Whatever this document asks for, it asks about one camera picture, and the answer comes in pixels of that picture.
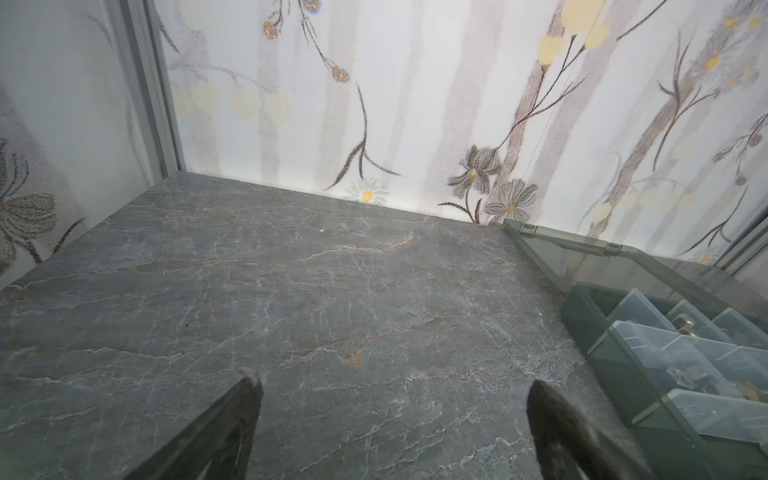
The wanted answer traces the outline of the green compartment organizer box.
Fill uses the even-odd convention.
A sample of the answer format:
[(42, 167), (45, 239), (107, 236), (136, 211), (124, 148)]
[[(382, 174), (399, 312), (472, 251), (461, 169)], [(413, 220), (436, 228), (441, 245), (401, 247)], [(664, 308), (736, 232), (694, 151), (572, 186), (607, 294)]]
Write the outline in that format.
[[(767, 301), (725, 271), (507, 220), (660, 479), (767, 475)], [(697, 337), (671, 323), (691, 315)]]

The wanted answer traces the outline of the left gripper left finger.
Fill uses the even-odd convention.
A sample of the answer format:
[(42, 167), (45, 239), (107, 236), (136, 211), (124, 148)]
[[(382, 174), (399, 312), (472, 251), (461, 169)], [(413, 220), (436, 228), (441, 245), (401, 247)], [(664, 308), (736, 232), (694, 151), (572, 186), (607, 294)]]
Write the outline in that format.
[(245, 376), (141, 465), (129, 479), (244, 479), (263, 399)]

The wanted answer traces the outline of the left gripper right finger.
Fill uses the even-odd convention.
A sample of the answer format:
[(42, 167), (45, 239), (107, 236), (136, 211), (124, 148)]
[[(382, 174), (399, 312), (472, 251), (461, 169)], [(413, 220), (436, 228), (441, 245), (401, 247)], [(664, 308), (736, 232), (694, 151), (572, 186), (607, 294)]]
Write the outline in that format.
[(526, 413), (544, 479), (654, 477), (547, 382), (532, 383)]

